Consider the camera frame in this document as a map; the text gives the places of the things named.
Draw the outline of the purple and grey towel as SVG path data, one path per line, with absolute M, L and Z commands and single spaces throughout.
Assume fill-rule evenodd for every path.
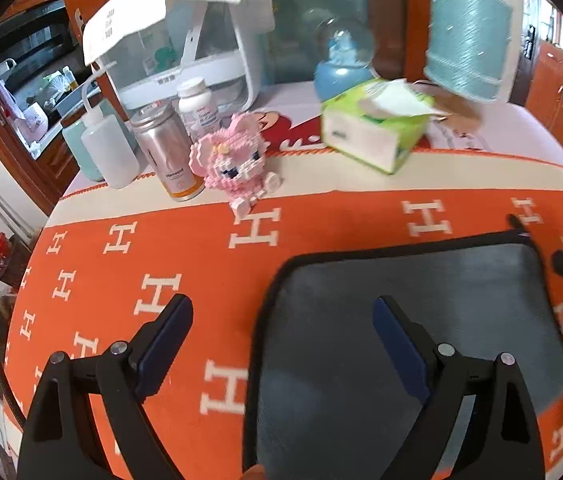
M 242 463 L 271 479 L 540 479 L 537 416 L 562 393 L 545 266 L 518 219 L 297 256 L 254 326 Z

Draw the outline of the orange H-pattern tablecloth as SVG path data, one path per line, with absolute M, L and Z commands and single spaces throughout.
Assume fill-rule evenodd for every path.
M 284 261 L 499 231 L 509 214 L 544 254 L 563 248 L 563 149 L 522 107 L 483 107 L 474 148 L 431 129 L 392 176 L 319 143 L 312 84 L 267 88 L 256 107 L 283 185 L 245 219 L 219 191 L 173 200 L 153 174 L 121 190 L 72 183 L 12 316 L 5 370 L 20 408 L 53 352 L 103 352 L 184 294 L 194 324 L 146 410 L 186 478 L 235 479 L 252 329 Z

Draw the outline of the wooden lamp base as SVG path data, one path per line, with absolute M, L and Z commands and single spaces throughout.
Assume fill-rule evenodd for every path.
M 442 112 L 434 119 L 447 128 L 475 131 L 481 126 L 481 104 L 447 91 L 432 81 L 419 79 L 411 83 L 414 90 L 434 100 L 434 107 Z

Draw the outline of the green tissue box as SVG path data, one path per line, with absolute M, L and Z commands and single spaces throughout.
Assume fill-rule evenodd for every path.
M 426 133 L 449 113 L 404 79 L 372 79 L 321 104 L 321 142 L 394 174 Z

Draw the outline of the light blue lamp shade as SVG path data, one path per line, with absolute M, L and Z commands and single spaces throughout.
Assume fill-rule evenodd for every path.
M 426 77 L 475 102 L 501 88 L 513 8 L 505 0 L 430 0 Z

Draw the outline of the white squeeze bottle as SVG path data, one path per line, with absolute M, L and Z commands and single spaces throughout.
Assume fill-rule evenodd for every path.
M 116 63 L 112 62 L 94 70 L 85 81 L 86 87 L 114 65 Z M 105 115 L 99 107 L 92 107 L 86 87 L 82 90 L 85 110 L 82 116 L 85 126 L 81 136 L 82 143 L 106 183 L 111 188 L 125 188 L 140 174 L 140 163 L 117 116 Z

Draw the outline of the teal cup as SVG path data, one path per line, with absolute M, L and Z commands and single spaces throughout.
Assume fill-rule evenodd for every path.
M 112 115 L 117 119 L 117 122 L 122 129 L 126 141 L 129 142 L 130 147 L 133 152 L 137 151 L 138 145 L 137 141 L 133 136 L 132 131 L 126 127 L 125 123 L 110 104 L 110 102 L 105 99 L 101 94 L 96 94 L 96 96 L 90 97 L 90 102 L 94 107 L 100 108 L 105 116 Z M 85 126 L 82 122 L 82 116 L 85 114 L 85 107 L 82 103 L 73 107 L 66 117 L 61 118 L 62 125 L 62 136 L 64 137 L 68 148 L 72 155 L 76 159 L 81 171 L 88 180 L 100 182 L 104 180 L 104 177 L 92 161 L 88 150 L 85 148 L 81 136 L 85 131 Z

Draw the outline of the silver and orange can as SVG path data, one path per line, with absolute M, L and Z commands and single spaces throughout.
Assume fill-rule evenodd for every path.
M 190 170 L 192 140 L 171 102 L 143 106 L 131 117 L 131 127 L 150 167 L 175 200 L 190 200 L 204 180 Z

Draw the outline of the pink block toy figure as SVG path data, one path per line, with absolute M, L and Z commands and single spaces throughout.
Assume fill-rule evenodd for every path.
M 275 193 L 282 178 L 266 169 L 266 146 L 256 116 L 235 114 L 226 128 L 208 133 L 190 149 L 190 170 L 207 188 L 225 192 L 237 220 Z

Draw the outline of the blue snow globe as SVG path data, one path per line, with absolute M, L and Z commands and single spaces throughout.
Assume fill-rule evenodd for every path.
M 329 18 L 316 31 L 319 61 L 314 72 L 318 99 L 326 102 L 377 76 L 375 40 L 356 18 Z

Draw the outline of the white pill bottle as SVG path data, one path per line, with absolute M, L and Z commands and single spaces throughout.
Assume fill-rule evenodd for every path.
M 190 78 L 178 86 L 178 114 L 193 142 L 219 130 L 219 107 L 204 78 Z

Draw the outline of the white dish rack cabinet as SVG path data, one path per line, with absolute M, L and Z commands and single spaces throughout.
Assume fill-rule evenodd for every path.
M 176 99 L 183 81 L 202 77 L 222 113 L 254 104 L 264 84 L 264 36 L 275 28 L 272 0 L 178 1 L 166 18 L 122 39 L 96 64 L 128 112 Z

